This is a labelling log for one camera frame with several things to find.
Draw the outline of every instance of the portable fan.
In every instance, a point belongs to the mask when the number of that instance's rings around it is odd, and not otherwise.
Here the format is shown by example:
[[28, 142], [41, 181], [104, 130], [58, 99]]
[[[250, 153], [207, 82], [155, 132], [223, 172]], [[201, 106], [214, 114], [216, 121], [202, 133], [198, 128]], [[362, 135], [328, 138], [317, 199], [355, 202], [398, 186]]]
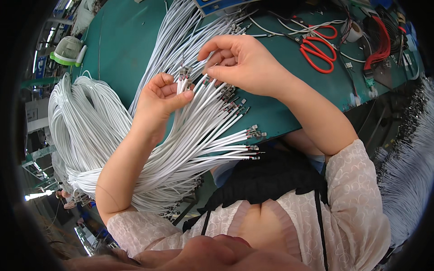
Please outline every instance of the portable fan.
[[79, 67], [86, 50], [87, 46], [82, 46], [78, 38], [66, 36], [59, 42], [54, 52], [50, 53], [50, 58], [62, 65]]

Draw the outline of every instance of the red wire bundle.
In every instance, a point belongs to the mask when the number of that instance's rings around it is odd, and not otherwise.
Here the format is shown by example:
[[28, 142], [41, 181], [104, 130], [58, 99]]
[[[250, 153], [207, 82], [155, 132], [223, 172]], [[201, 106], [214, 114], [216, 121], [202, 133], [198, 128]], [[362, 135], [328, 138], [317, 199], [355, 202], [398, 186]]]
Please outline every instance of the red wire bundle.
[[380, 46], [375, 53], [368, 57], [365, 62], [364, 70], [370, 69], [372, 63], [386, 59], [390, 55], [390, 37], [387, 33], [386, 26], [379, 17], [372, 16], [372, 18], [378, 23], [378, 28], [380, 29]]

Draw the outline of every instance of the white tape roll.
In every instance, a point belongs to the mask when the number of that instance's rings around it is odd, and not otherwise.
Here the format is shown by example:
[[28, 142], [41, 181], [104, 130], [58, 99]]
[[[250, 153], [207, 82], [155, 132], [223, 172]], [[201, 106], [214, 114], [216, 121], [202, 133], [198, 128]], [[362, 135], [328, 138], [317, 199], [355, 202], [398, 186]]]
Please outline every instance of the white tape roll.
[[[341, 33], [342, 34], [344, 34], [344, 33], [346, 33], [348, 31], [347, 25], [348, 25], [348, 23], [345, 22], [344, 25], [341, 27]], [[344, 37], [346, 38], [346, 40], [348, 42], [355, 42], [356, 40], [358, 40], [359, 38], [361, 38], [361, 36], [363, 36], [362, 29], [360, 28], [360, 26], [356, 22], [354, 22], [353, 20], [351, 20], [351, 29], [350, 29], [350, 32], [347, 33]]]

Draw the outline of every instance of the workbench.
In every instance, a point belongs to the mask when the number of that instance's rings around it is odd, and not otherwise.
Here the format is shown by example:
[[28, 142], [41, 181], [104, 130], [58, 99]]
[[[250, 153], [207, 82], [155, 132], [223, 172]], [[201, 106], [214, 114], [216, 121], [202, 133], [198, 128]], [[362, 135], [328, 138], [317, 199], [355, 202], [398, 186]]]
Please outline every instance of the workbench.
[[[107, 82], [118, 94], [124, 106], [128, 109], [134, 99], [137, 86], [146, 70], [148, 61], [155, 46], [157, 33], [160, 24], [166, 14], [163, 0], [146, 0], [136, 3], [132, 0], [110, 0], [95, 16], [87, 31], [84, 32], [82, 40], [88, 46], [81, 68], [72, 69], [73, 80], [85, 70], [89, 70], [94, 79]], [[319, 13], [297, 14], [309, 24], [318, 24], [331, 20], [345, 20], [346, 15], [333, 11], [324, 10], [323, 15]], [[274, 32], [288, 32], [276, 18], [265, 13], [254, 14], [252, 18], [262, 27]], [[216, 19], [216, 16], [204, 18], [202, 24], [207, 24]], [[243, 25], [247, 26], [251, 21], [246, 18]], [[331, 40], [333, 44], [338, 43], [340, 28], [342, 24], [333, 25], [338, 30], [338, 37]], [[292, 28], [300, 29], [300, 26], [291, 24]], [[326, 35], [332, 34], [329, 29], [322, 29]], [[264, 31], [252, 25], [247, 34], [264, 34]], [[347, 71], [339, 63], [334, 62], [334, 70], [330, 74], [317, 72], [303, 57], [299, 51], [299, 44], [284, 36], [260, 37], [258, 40], [273, 54], [273, 56], [291, 73], [309, 84], [324, 97], [329, 99], [341, 111], [349, 110], [352, 107], [351, 93], [352, 84]], [[322, 43], [315, 42], [315, 45], [324, 52], [330, 53], [329, 49]], [[363, 50], [358, 43], [342, 44], [341, 50], [355, 58], [365, 60]], [[411, 65], [407, 71], [403, 67], [397, 67], [391, 60], [391, 77], [393, 88], [405, 83], [406, 78], [415, 77], [423, 70], [420, 56], [416, 52], [405, 51], [410, 56]], [[321, 59], [309, 54], [312, 60], [323, 69], [328, 69], [328, 64]], [[369, 97], [370, 88], [365, 84], [363, 77], [363, 63], [350, 61], [344, 57], [345, 62], [353, 65], [353, 80], [357, 93], [362, 103], [366, 103]], [[378, 95], [384, 94], [389, 89], [381, 84], [376, 84]], [[259, 130], [267, 132], [267, 139], [300, 129], [301, 126], [288, 110], [288, 108], [270, 97], [256, 96], [243, 90], [238, 90], [236, 96], [247, 99], [246, 107], [251, 107], [248, 114], [245, 114], [233, 127], [222, 136], [226, 136], [249, 126], [257, 124]], [[252, 138], [247, 141], [249, 144], [265, 140], [265, 138]]]

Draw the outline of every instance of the scissors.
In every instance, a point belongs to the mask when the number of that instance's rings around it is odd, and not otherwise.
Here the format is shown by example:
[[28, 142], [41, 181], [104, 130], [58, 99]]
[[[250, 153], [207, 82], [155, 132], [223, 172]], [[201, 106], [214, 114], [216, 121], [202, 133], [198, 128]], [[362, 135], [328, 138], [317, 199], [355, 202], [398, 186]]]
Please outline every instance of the scissors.
[[[288, 35], [286, 33], [282, 33], [284, 36], [288, 37], [289, 39], [295, 41], [296, 43], [300, 44], [300, 52], [303, 54], [303, 56], [305, 57], [305, 59], [307, 60], [307, 62], [309, 62], [309, 64], [317, 71], [321, 72], [321, 73], [331, 73], [334, 69], [334, 65], [333, 65], [333, 61], [336, 60], [336, 52], [333, 49], [333, 47], [328, 44], [327, 42], [325, 42], [324, 40], [322, 40], [321, 38], [317, 38], [317, 37], [310, 37], [307, 36], [304, 39], [301, 39], [299, 37], [293, 37], [292, 35]], [[321, 51], [318, 47], [316, 47], [315, 45], [313, 45], [312, 42], [310, 42], [310, 40], [312, 41], [319, 41], [324, 43], [325, 45], [327, 45], [330, 50], [332, 51], [333, 54], [333, 58], [327, 56], [323, 51]], [[314, 50], [306, 47], [306, 45], [304, 45], [304, 43], [310, 45]], [[310, 59], [310, 57], [307, 55], [307, 52], [323, 59], [324, 61], [326, 61], [329, 65], [330, 65], [330, 69], [328, 70], [324, 70], [322, 68], [319, 68], [317, 65], [315, 65], [315, 63], [313, 63], [313, 61]]]
[[[292, 20], [306, 26], [306, 27], [312, 27], [313, 25], [307, 24], [302, 18], [294, 16], [292, 18]], [[318, 28], [328, 28], [333, 30], [335, 33], [332, 36], [326, 36], [324, 34], [321, 34], [320, 32], [313, 30], [313, 32], [315, 32], [316, 34], [318, 34], [319, 36], [323, 37], [324, 39], [334, 39], [335, 37], [338, 36], [338, 31], [336, 30], [336, 28], [334, 28], [333, 26], [319, 26]]]

